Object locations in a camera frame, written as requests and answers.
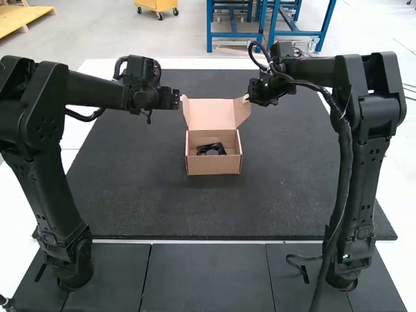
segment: cart wheel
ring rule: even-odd
[[[307,51],[308,51],[309,53],[314,52],[314,50],[315,50],[315,45],[316,45],[316,44],[314,44],[313,42],[308,43],[308,44],[307,44]]]

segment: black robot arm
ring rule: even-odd
[[[249,54],[254,60],[251,47]],[[391,52],[296,58],[290,42],[274,44],[270,55],[264,48],[263,52],[269,66],[256,62],[261,73],[259,79],[250,80],[252,103],[277,105],[281,96],[306,86],[321,92],[330,104],[341,164],[315,294],[324,279],[342,291],[354,290],[359,273],[371,265],[374,252],[374,201],[382,161],[406,115],[397,56]],[[324,86],[331,87],[332,94]],[[317,310],[318,300],[319,296],[314,296],[310,311]]]
[[[120,66],[127,68],[120,73]],[[155,60],[128,56],[114,80],[72,72],[66,65],[19,57],[0,63],[0,151],[13,169],[38,223],[35,238],[62,289],[85,285],[93,273],[92,236],[72,198],[60,158],[65,114],[91,121],[105,109],[144,113],[178,109],[178,90],[160,86]],[[67,104],[99,107],[81,116]]]

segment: yellow cart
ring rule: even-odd
[[[177,0],[135,0],[135,5],[139,14],[142,13],[142,7],[156,12],[159,21],[163,20],[162,12],[166,10],[173,10],[175,16],[179,15]]]

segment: open cardboard box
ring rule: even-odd
[[[187,174],[239,174],[242,164],[237,129],[252,112],[243,97],[237,99],[189,99],[182,96],[188,124],[185,143]],[[227,155],[196,155],[196,147],[221,142]]]

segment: blue metal rack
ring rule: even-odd
[[[213,38],[251,38],[258,42],[263,41],[263,31],[266,23],[266,12],[268,8],[272,8],[272,20],[270,22],[270,32],[268,34],[267,47],[274,43],[276,36],[311,36],[319,38],[319,42],[315,47],[315,51],[321,51],[324,45],[326,33],[330,25],[336,0],[329,0],[328,8],[325,14],[324,22],[320,31],[301,31],[296,26],[300,14],[302,0],[281,1],[281,0],[257,0],[257,8],[255,12],[256,20],[259,22],[258,32],[239,32],[235,23],[234,10],[245,10],[247,8],[247,22],[252,21],[253,0],[207,0],[207,52],[213,51]],[[290,16],[286,9],[295,10],[294,16]],[[212,32],[211,22],[213,21],[215,10],[228,10],[229,20],[231,24],[231,32]],[[276,23],[278,15],[281,14],[285,23],[289,26],[289,31],[277,31]]]
[[[261,3],[263,2],[263,0],[257,0],[257,8],[255,10],[255,18],[256,20],[259,19],[260,17],[260,8],[261,8]],[[281,6],[283,6],[283,8],[291,8],[292,10],[296,10],[296,13],[293,17],[294,21],[297,21],[299,18],[299,13],[300,13],[300,7],[302,6],[302,0],[294,0],[294,1],[282,1],[281,2]],[[268,0],[267,1],[267,8],[274,8],[274,0]]]
[[[286,13],[286,8],[289,8],[287,4],[285,4],[283,1],[280,0],[274,0],[271,4],[273,7],[273,13],[272,13],[272,21],[270,22],[270,32],[268,34],[268,43],[267,47],[270,48],[270,46],[274,43],[274,39],[276,36],[316,36],[319,38],[319,42],[315,47],[315,51],[320,52],[322,50],[322,46],[324,45],[326,32],[328,31],[328,27],[330,26],[330,21],[332,17],[333,10],[335,8],[335,4],[337,0],[329,0],[328,8],[326,10],[324,22],[322,23],[322,27],[320,31],[301,31],[296,26],[296,21],[299,18],[299,12],[300,12],[300,5],[302,4],[302,0],[297,0],[298,7],[296,10],[296,14],[293,17],[290,17],[288,13]],[[283,17],[285,23],[289,26],[289,31],[277,31],[276,30],[276,23],[278,20],[278,14],[281,14]]]
[[[248,1],[222,1],[222,0],[207,0],[207,52],[213,51],[213,38],[252,38],[258,42],[263,40],[263,29],[266,23],[267,2],[265,1],[261,6],[259,13],[259,30],[258,32],[239,32],[237,24],[235,23],[234,10],[243,10],[246,7],[244,4],[248,2],[247,21],[251,22],[253,0]],[[231,23],[231,32],[212,32],[211,22],[213,21],[215,10],[228,10],[229,20]]]

